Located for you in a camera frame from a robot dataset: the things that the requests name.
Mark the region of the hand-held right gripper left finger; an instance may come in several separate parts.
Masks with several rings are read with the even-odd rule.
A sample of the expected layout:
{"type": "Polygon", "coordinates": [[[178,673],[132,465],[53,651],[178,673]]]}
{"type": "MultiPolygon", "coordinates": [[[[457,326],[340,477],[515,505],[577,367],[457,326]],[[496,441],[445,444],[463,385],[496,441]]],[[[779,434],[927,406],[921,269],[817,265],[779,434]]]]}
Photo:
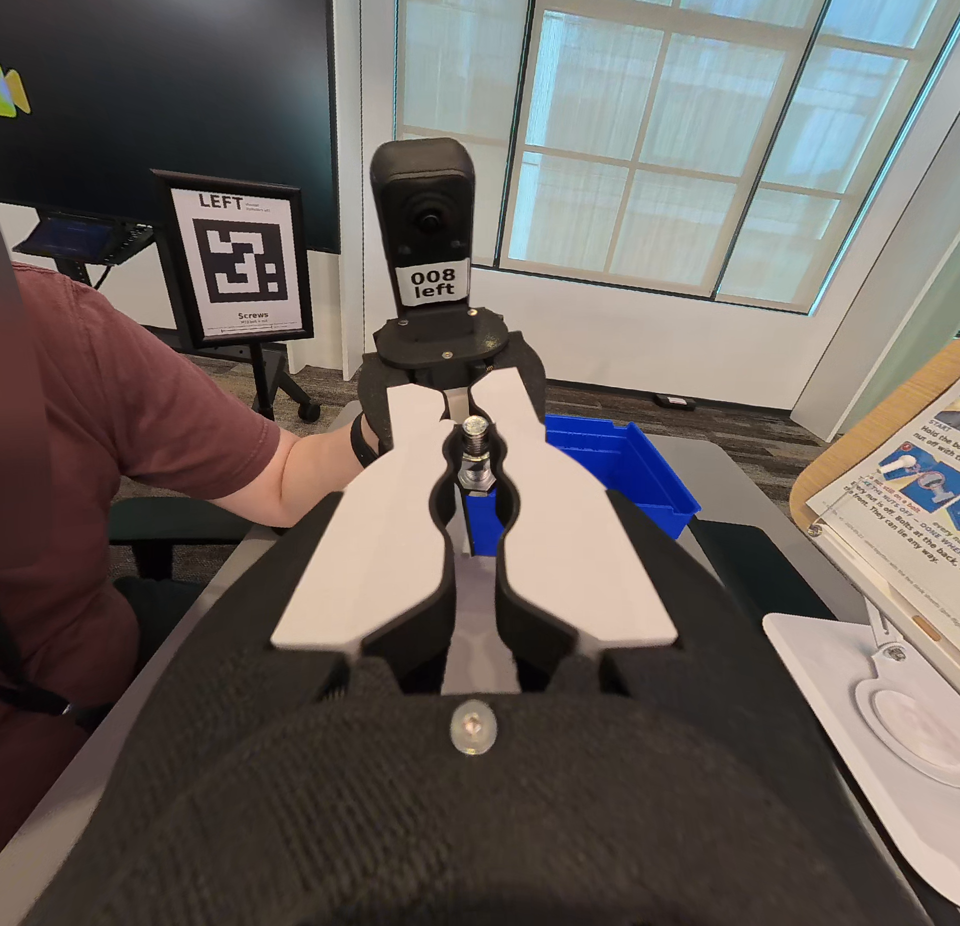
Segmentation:
{"type": "Polygon", "coordinates": [[[273,650],[380,658],[403,692],[441,691],[456,610],[456,430],[409,430],[275,544],[289,596],[273,650]]]}

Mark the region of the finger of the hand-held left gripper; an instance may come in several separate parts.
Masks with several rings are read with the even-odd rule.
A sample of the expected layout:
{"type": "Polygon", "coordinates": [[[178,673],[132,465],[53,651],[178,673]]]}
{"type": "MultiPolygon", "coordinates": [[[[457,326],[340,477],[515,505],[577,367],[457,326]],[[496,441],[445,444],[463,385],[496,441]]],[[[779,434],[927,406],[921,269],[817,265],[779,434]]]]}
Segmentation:
{"type": "Polygon", "coordinates": [[[546,442],[546,426],[516,367],[488,372],[470,387],[469,398],[474,412],[491,422],[506,447],[514,441],[546,442]]]}
{"type": "Polygon", "coordinates": [[[447,398],[442,391],[417,384],[387,390],[390,419],[389,452],[442,455],[452,431],[447,398]]]}

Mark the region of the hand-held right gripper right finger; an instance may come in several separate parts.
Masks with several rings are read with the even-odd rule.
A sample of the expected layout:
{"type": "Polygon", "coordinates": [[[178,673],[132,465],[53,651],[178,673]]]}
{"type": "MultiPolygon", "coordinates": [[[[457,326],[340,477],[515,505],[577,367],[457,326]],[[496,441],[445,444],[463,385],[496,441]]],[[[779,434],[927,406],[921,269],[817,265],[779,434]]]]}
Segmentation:
{"type": "Polygon", "coordinates": [[[674,540],[547,441],[496,438],[496,628],[520,689],[544,690],[571,655],[676,644],[638,548],[647,532],[674,540]]]}

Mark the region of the silver hex bolt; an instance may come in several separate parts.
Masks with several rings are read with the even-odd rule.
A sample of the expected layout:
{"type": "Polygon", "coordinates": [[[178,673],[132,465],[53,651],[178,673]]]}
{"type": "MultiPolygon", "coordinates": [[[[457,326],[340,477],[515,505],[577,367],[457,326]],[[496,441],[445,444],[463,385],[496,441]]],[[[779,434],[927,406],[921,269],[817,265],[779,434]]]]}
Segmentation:
{"type": "Polygon", "coordinates": [[[482,415],[469,415],[462,422],[461,435],[462,459],[460,470],[463,467],[479,466],[489,467],[494,473],[490,453],[490,424],[488,419],[482,415]]]}

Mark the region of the blue plastic parts bin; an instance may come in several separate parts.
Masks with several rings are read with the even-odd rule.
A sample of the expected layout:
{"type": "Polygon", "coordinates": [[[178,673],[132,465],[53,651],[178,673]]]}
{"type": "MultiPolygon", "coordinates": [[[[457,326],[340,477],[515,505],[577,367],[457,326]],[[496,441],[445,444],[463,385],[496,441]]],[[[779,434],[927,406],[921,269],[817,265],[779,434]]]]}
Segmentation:
{"type": "Polygon", "coordinates": [[[635,504],[670,539],[678,540],[701,505],[635,424],[546,415],[546,441],[635,504]]]}

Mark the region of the person's left forearm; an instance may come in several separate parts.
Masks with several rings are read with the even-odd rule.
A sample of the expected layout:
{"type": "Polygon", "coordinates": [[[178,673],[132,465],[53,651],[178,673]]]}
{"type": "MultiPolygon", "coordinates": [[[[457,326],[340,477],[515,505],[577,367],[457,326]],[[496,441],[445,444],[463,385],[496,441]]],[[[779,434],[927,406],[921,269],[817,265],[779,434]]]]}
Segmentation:
{"type": "Polygon", "coordinates": [[[291,527],[326,496],[348,487],[362,470],[351,427],[303,438],[282,430],[264,470],[242,489],[211,502],[254,524],[291,527]]]}

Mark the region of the black sign stand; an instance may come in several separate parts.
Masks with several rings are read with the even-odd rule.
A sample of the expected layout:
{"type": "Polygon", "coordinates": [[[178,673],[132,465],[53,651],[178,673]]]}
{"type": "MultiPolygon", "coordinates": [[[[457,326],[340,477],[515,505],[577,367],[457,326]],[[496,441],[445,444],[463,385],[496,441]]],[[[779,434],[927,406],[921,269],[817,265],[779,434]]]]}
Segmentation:
{"type": "MultiPolygon", "coordinates": [[[[38,212],[57,211],[38,210],[36,212],[36,224],[39,221],[38,212]]],[[[88,290],[96,292],[99,292],[103,283],[113,276],[115,269],[125,268],[144,253],[154,253],[157,262],[162,262],[167,258],[166,245],[162,238],[157,237],[157,232],[153,227],[126,220],[87,217],[123,224],[123,237],[118,248],[111,256],[110,264],[89,264],[72,260],[53,260],[26,256],[15,252],[14,248],[12,248],[12,253],[19,260],[27,260],[31,264],[38,264],[42,260],[52,263],[60,274],[83,285],[88,290]]],[[[258,340],[253,343],[244,343],[233,339],[214,347],[196,347],[188,334],[185,320],[186,312],[179,289],[176,286],[165,286],[165,290],[174,314],[175,326],[165,328],[146,323],[143,328],[147,332],[150,332],[151,335],[176,353],[197,358],[203,365],[213,361],[222,361],[232,367],[239,364],[249,367],[255,389],[250,405],[255,412],[262,413],[272,419],[277,392],[282,391],[296,404],[297,415],[301,421],[307,424],[314,424],[318,421],[321,416],[321,406],[314,402],[291,376],[289,356],[284,342],[258,340]]]]}

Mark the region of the black desk mat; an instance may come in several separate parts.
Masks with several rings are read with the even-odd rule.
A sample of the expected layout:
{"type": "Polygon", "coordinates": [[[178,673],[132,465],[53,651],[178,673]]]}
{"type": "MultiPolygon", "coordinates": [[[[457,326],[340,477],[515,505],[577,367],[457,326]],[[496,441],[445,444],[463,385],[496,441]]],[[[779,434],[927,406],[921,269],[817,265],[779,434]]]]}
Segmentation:
{"type": "MultiPolygon", "coordinates": [[[[756,626],[769,613],[835,621],[836,618],[801,574],[760,528],[748,524],[729,524],[694,517],[689,523],[693,537],[727,587],[740,609],[756,626]]],[[[936,925],[957,925],[958,908],[939,894],[913,869],[894,845],[873,807],[858,787],[839,754],[832,752],[834,764],[866,816],[894,866],[905,877],[928,918],[936,925]]]]}

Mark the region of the black framed marker sign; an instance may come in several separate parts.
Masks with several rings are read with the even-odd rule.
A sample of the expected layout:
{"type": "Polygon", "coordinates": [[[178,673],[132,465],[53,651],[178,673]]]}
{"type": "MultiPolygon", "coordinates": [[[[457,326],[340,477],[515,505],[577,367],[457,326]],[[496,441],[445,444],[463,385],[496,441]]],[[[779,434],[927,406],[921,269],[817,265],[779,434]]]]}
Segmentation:
{"type": "Polygon", "coordinates": [[[302,191],[153,169],[155,229],[194,349],[315,335],[302,191]]]}

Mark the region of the large grid window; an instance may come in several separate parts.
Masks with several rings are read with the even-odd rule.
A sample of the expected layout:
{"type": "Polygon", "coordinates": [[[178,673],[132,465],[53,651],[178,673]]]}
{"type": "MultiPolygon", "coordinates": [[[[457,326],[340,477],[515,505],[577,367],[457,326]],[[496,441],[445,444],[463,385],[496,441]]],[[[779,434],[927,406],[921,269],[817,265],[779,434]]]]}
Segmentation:
{"type": "Polygon", "coordinates": [[[398,139],[476,174],[483,267],[811,315],[958,0],[396,0],[398,139]]]}

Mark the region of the instruction sheet on stand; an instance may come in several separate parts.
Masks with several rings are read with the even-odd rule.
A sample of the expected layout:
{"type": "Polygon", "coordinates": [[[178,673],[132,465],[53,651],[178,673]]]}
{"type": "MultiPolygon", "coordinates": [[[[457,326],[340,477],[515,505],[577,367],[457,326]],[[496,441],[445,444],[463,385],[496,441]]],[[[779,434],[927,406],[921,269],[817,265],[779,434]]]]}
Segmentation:
{"type": "Polygon", "coordinates": [[[918,897],[959,899],[958,343],[804,471],[791,514],[867,620],[762,621],[918,897]]]}

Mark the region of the large black screen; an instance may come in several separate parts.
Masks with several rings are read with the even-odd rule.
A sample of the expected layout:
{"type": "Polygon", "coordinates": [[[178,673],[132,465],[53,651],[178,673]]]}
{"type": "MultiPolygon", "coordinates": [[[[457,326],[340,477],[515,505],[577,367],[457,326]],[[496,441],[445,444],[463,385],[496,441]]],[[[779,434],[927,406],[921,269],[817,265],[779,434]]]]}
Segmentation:
{"type": "Polygon", "coordinates": [[[1,0],[1,200],[159,223],[154,170],[299,188],[340,246],[332,0],[1,0]]]}

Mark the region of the small dark tablet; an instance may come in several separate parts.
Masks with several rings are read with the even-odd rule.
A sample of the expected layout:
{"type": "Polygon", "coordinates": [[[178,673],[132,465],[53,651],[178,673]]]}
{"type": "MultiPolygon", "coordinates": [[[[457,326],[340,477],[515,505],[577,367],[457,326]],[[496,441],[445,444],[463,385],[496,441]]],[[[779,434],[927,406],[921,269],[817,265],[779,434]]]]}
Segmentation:
{"type": "Polygon", "coordinates": [[[89,264],[110,264],[123,237],[116,221],[60,212],[38,212],[38,222],[13,250],[21,255],[89,264]]]}

